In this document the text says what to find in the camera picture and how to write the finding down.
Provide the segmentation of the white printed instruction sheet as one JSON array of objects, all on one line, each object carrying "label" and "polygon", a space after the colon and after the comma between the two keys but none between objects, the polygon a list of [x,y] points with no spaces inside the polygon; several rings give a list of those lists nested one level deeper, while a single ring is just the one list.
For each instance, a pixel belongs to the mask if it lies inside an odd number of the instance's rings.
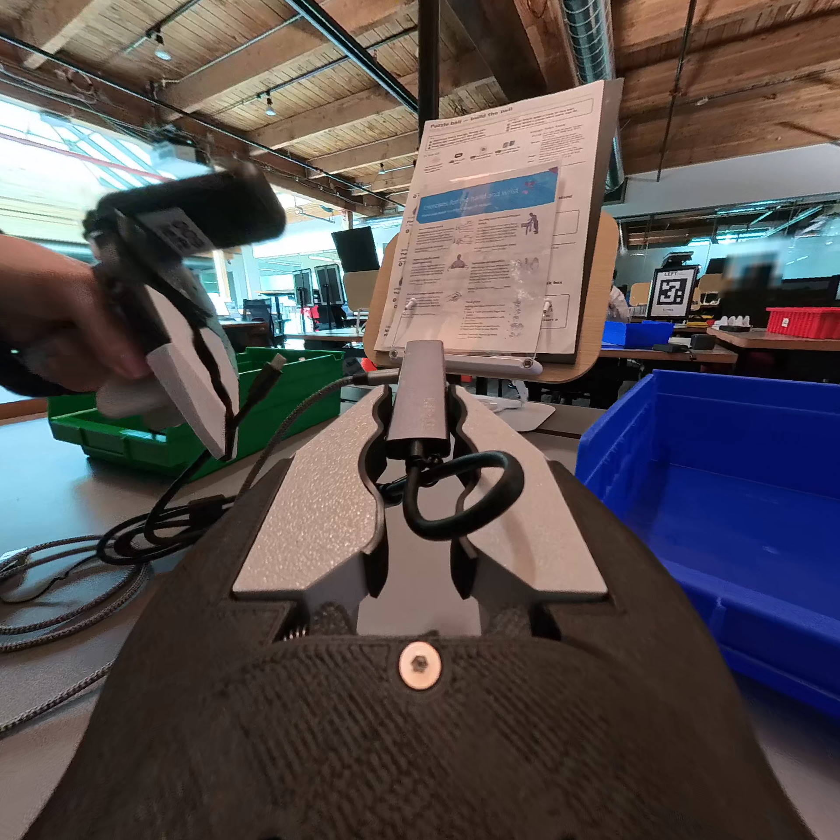
[{"label": "white printed instruction sheet", "polygon": [[575,356],[592,260],[592,226],[599,213],[600,198],[596,192],[603,187],[603,157],[609,155],[601,143],[604,106],[609,99],[608,85],[599,81],[426,125],[396,239],[384,319],[375,344],[377,351],[383,351],[382,331],[392,319],[397,259],[406,255],[407,234],[423,187],[557,161],[561,164],[562,186],[542,327],[535,354],[524,358]]}]

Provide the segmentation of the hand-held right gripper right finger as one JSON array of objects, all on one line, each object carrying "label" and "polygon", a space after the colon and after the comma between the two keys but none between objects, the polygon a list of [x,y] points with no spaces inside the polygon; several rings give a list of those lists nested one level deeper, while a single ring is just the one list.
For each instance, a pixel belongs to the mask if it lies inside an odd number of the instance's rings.
[{"label": "hand-held right gripper right finger", "polygon": [[469,454],[498,450],[519,463],[519,498],[499,517],[453,539],[457,593],[480,607],[586,603],[608,590],[557,480],[561,464],[499,419],[462,386],[453,393],[455,441]]}]

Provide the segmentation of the small blue plastic bin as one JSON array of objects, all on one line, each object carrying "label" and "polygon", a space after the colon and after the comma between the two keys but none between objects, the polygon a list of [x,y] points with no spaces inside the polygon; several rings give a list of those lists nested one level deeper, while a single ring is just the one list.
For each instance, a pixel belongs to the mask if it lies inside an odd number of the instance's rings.
[{"label": "small blue plastic bin", "polygon": [[655,345],[667,344],[673,335],[672,322],[606,321],[602,334],[602,347],[607,349],[651,350]]}]

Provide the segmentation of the green plastic bin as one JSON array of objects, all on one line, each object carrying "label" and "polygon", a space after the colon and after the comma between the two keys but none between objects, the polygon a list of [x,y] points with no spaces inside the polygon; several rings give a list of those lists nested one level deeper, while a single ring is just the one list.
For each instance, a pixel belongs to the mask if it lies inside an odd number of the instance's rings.
[{"label": "green plastic bin", "polygon": [[[237,460],[258,453],[295,407],[343,372],[339,351],[247,348],[236,356],[242,403],[261,368],[276,353],[287,362],[278,383],[240,427]],[[139,416],[101,415],[93,394],[50,397],[47,417],[56,440],[80,446],[91,459],[159,476],[176,478],[203,448],[186,425],[155,432]]]}]

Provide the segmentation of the hanging black monitor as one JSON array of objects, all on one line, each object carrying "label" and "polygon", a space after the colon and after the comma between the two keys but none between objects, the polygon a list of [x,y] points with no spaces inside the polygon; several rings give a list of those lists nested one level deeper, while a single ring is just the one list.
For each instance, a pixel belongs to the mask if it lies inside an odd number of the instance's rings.
[{"label": "hanging black monitor", "polygon": [[370,226],[336,230],[331,238],[345,274],[378,271],[381,267]]}]

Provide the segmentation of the person's left hand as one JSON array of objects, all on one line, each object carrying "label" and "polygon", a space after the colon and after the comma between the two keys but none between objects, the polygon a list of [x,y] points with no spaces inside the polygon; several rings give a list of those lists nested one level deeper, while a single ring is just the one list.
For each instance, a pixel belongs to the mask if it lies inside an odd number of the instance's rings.
[{"label": "person's left hand", "polygon": [[152,372],[92,268],[1,235],[1,385],[19,396],[96,392]]}]

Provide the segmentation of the large red plastic bin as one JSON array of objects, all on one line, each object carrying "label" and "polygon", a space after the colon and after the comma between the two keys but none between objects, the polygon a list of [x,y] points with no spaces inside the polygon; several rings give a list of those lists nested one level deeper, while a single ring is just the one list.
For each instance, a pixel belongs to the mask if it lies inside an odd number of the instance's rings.
[{"label": "large red plastic bin", "polygon": [[839,307],[767,308],[767,333],[806,340],[839,340]]}]

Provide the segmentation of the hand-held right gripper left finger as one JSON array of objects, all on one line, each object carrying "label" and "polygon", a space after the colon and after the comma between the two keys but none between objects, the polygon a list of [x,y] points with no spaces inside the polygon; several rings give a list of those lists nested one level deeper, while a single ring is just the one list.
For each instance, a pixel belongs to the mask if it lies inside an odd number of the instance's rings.
[{"label": "hand-held right gripper left finger", "polygon": [[375,482],[391,412],[392,388],[375,386],[299,448],[248,547],[235,597],[358,611],[382,593],[388,548]]}]

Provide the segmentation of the laminated sheet with blue banner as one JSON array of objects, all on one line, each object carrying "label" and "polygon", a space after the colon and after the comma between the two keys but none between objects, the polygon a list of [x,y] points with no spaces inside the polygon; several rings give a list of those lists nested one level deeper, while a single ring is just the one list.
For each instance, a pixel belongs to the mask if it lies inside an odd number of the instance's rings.
[{"label": "laminated sheet with blue banner", "polygon": [[534,355],[561,186],[557,161],[424,186],[381,349],[438,340],[452,354]]}]

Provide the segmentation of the silver spiral duct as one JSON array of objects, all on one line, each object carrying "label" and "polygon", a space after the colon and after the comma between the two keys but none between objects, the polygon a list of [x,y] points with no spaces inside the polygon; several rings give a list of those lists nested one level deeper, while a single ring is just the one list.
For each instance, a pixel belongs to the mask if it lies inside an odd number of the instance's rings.
[{"label": "silver spiral duct", "polygon": [[[580,84],[616,79],[612,3],[560,1],[560,10]],[[625,180],[620,131],[616,129],[605,181],[609,202],[623,199]]]}]

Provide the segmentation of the grey usb hub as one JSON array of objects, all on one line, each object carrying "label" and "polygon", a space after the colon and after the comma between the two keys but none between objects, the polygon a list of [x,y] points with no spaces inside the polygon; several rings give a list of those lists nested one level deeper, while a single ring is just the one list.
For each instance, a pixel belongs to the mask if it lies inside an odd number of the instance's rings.
[{"label": "grey usb hub", "polygon": [[[449,437],[444,345],[438,340],[412,341],[404,351],[385,436],[386,457],[403,460],[405,475],[378,490],[385,504],[402,505],[408,528],[427,541],[461,539],[484,528],[506,512],[524,489],[524,471],[514,455],[490,450],[446,460]],[[420,489],[451,476],[477,479],[484,469],[500,469],[500,476],[483,498],[446,518],[423,515]]]}]

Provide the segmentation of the black pole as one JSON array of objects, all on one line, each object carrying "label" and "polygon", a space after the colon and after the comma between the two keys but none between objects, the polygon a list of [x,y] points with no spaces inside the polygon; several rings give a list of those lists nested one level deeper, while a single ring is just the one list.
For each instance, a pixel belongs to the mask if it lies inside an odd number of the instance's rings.
[{"label": "black pole", "polygon": [[421,142],[426,125],[438,119],[440,2],[419,1],[417,16],[417,136]]}]

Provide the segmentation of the black office chair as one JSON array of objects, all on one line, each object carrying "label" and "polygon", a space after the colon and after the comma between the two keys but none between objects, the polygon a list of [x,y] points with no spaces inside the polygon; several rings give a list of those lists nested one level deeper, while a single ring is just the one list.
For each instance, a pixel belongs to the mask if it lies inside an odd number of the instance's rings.
[{"label": "black office chair", "polygon": [[242,301],[242,317],[247,322],[262,322],[266,325],[269,346],[277,346],[275,325],[272,317],[270,301],[265,297],[244,299]]}]

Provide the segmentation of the large blue plastic bin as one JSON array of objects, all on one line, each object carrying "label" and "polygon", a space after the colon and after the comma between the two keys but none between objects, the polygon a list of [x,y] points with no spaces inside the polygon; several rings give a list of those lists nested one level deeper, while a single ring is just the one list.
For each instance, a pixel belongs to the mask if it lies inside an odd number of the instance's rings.
[{"label": "large blue plastic bin", "polygon": [[731,670],[839,714],[839,386],[656,371],[575,475],[681,585]]}]

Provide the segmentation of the black white marker sign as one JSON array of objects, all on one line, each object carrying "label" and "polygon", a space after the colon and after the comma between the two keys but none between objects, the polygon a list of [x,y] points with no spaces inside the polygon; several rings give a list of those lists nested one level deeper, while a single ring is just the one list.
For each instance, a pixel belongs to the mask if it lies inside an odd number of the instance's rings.
[{"label": "black white marker sign", "polygon": [[685,321],[690,313],[699,269],[698,265],[657,268],[648,296],[647,319]]}]

